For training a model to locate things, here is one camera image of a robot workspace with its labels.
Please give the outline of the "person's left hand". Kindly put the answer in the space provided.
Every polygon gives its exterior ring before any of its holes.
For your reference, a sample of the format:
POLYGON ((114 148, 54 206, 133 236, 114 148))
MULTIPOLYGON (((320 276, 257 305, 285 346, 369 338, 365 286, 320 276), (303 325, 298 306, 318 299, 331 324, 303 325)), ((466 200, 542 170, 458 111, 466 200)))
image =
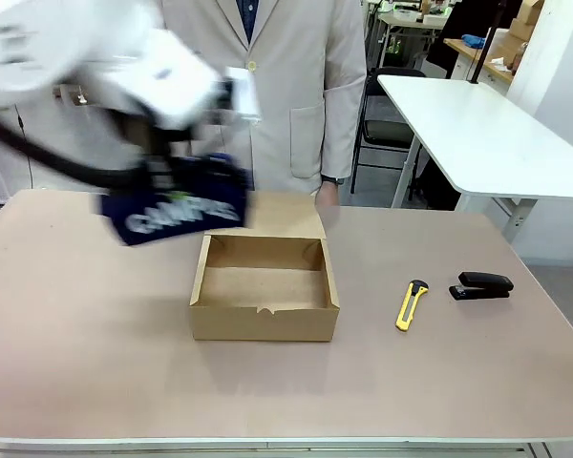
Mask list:
POLYGON ((332 181, 323 181, 315 196, 317 207, 339 205, 339 185, 332 181))

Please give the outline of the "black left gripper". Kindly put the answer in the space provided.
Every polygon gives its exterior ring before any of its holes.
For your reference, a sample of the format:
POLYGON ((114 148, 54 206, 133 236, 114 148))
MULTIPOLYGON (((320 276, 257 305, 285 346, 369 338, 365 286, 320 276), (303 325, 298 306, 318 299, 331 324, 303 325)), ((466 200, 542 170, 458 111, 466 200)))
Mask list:
POLYGON ((189 142, 193 129, 166 130, 147 126, 144 144, 144 165, 148 189, 151 191, 187 191, 190 187, 190 164, 172 150, 173 143, 189 142))

